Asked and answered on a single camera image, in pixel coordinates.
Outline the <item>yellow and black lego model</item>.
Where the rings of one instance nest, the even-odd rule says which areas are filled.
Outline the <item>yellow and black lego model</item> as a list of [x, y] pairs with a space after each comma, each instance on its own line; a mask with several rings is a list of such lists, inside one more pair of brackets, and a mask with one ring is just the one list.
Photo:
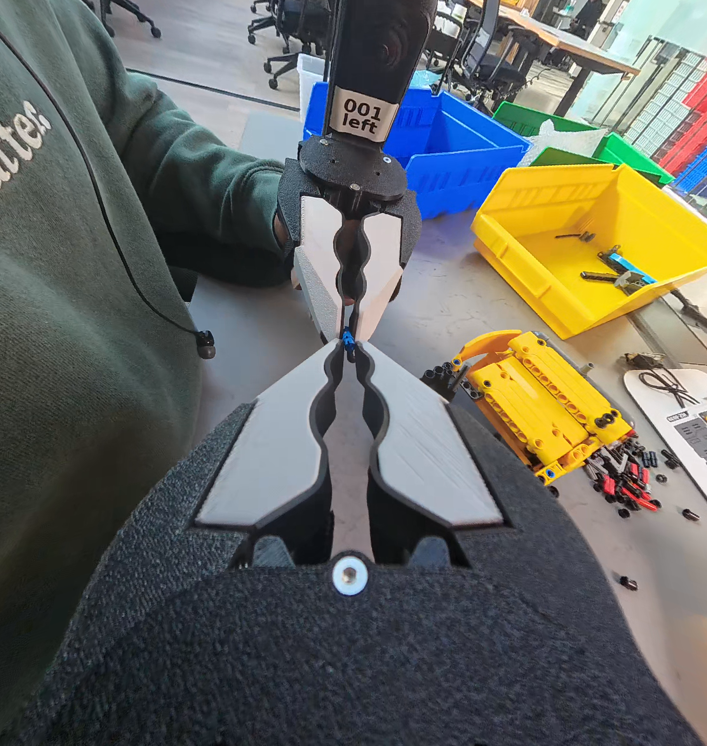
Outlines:
[[532, 331], [477, 336], [427, 369], [421, 382], [449, 402], [459, 391], [467, 394], [546, 487], [636, 434], [619, 405]]

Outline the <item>dark flat panel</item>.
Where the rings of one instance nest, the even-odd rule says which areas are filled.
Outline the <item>dark flat panel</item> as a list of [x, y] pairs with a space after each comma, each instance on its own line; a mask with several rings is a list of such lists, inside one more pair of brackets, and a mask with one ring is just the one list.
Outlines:
[[707, 368], [707, 331], [677, 302], [659, 298], [628, 313], [627, 320], [668, 367]]

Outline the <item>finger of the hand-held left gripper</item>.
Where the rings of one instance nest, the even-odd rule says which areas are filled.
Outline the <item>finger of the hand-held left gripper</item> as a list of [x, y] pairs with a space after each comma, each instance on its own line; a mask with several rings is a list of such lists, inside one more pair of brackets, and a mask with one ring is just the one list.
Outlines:
[[401, 281], [401, 233], [401, 218], [386, 213], [367, 215], [360, 223], [352, 313], [356, 342], [371, 338]]
[[293, 269], [312, 321], [323, 344], [339, 340], [345, 321], [345, 297], [340, 287], [341, 260], [336, 240], [344, 217], [319, 197], [303, 195], [300, 244], [294, 249]]

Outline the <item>black and blue lego piece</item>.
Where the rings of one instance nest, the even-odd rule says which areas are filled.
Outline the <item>black and blue lego piece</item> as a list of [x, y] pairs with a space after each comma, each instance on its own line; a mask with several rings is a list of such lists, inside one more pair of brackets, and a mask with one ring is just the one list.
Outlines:
[[623, 257], [619, 249], [619, 246], [613, 246], [607, 251], [599, 252], [597, 258], [606, 270], [604, 272], [584, 270], [580, 273], [580, 279], [611, 285], [628, 296], [657, 283], [653, 277]]

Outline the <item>green plastic bin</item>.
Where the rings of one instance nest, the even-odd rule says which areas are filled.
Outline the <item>green plastic bin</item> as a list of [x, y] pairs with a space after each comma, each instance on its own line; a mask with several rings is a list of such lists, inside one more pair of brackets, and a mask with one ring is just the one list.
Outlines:
[[584, 122], [575, 122], [508, 101], [500, 103], [492, 119], [525, 138], [540, 134], [578, 133], [598, 129]]
[[593, 154], [574, 153], [562, 148], [546, 147], [533, 157], [530, 166], [568, 166], [611, 163], [614, 166], [627, 165], [659, 187], [675, 181], [675, 176], [664, 170], [658, 163], [640, 152], [619, 135], [605, 135]]

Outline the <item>large blue plastic bin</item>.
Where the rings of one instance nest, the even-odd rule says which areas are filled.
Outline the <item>large blue plastic bin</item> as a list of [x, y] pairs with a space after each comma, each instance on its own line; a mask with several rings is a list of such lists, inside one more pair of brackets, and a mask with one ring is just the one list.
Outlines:
[[448, 92], [407, 89], [386, 141], [405, 169], [423, 220], [477, 209], [528, 139]]

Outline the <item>person's green sweatshirt torso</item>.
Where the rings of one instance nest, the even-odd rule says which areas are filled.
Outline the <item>person's green sweatshirt torso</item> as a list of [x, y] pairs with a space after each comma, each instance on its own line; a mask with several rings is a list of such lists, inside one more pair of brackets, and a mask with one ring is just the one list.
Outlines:
[[187, 308], [134, 190], [164, 100], [82, 2], [0, 2], [0, 735], [192, 440]]

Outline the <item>person's left forearm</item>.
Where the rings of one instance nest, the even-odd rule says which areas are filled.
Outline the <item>person's left forearm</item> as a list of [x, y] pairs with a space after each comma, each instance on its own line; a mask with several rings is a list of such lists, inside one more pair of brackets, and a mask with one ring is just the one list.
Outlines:
[[234, 151], [147, 76], [113, 74], [108, 131], [153, 229], [280, 255], [282, 168]]

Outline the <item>rack of red blue bins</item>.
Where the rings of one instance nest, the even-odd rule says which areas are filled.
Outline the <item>rack of red blue bins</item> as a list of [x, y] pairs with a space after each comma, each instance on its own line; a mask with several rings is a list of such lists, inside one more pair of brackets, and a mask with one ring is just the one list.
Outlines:
[[618, 125], [635, 168], [707, 207], [707, 56], [648, 37], [636, 61], [642, 81]]

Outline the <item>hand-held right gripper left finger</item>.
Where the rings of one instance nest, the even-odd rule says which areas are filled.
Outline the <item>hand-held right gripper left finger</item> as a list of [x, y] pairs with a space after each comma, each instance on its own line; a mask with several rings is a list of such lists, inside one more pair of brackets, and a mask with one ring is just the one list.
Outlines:
[[334, 340], [262, 392], [228, 451], [196, 524], [318, 530], [329, 517], [324, 435], [336, 418], [345, 347]]

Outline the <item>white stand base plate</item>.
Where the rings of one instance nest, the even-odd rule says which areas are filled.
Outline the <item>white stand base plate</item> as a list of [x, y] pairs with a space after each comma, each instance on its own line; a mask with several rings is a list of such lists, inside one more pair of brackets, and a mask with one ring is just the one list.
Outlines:
[[657, 370], [657, 376], [673, 375], [680, 385], [677, 396], [668, 392], [663, 383], [648, 371], [630, 370], [623, 376], [623, 385], [648, 423], [657, 432], [665, 448], [694, 482], [707, 501], [707, 465], [679, 438], [666, 417], [685, 411], [707, 410], [707, 373], [695, 368]]

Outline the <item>white plastic bin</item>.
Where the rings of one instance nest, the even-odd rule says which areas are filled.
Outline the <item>white plastic bin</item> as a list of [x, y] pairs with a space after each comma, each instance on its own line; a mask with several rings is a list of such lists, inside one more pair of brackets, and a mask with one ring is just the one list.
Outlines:
[[300, 53], [297, 58], [296, 70], [299, 79], [300, 122], [304, 124], [310, 103], [312, 88], [324, 78], [325, 59], [311, 54]]

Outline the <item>person's left hand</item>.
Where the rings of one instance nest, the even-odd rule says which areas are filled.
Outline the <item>person's left hand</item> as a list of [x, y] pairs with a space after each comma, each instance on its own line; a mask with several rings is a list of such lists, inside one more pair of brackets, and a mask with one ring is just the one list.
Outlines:
[[274, 236], [278, 246], [283, 251], [284, 266], [289, 270], [289, 279], [291, 287], [294, 290], [301, 290], [301, 283], [294, 269], [294, 244], [290, 238], [289, 231], [279, 211], [276, 211], [273, 221]]

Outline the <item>pile of black red pins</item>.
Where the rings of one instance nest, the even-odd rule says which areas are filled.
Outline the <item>pile of black red pins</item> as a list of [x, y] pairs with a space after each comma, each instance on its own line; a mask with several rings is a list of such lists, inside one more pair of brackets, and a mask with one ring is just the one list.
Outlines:
[[662, 502], [653, 494], [654, 483], [666, 483], [664, 474], [656, 471], [657, 455], [647, 450], [638, 433], [631, 431], [615, 443], [602, 445], [587, 458], [582, 471], [591, 487], [624, 520], [634, 514], [657, 514]]

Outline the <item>wooden office desk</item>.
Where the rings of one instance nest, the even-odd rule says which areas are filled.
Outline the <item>wooden office desk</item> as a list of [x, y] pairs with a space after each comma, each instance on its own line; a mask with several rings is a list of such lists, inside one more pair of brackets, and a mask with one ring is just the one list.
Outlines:
[[565, 117], [577, 99], [589, 76], [592, 73], [600, 75], [620, 74], [622, 80], [631, 80], [641, 73], [638, 67], [621, 61], [609, 51], [593, 46], [591, 42], [575, 37], [571, 33], [560, 31], [553, 26], [541, 23], [530, 15], [501, 5], [496, 2], [498, 17], [514, 28], [507, 36], [503, 47], [502, 60], [507, 59], [515, 47], [519, 46], [517, 33], [523, 33], [529, 38], [529, 51], [520, 57], [519, 70], [526, 80], [535, 62], [540, 62], [552, 50], [561, 50], [579, 68], [580, 72], [571, 82], [570, 87], [554, 109], [554, 116]]

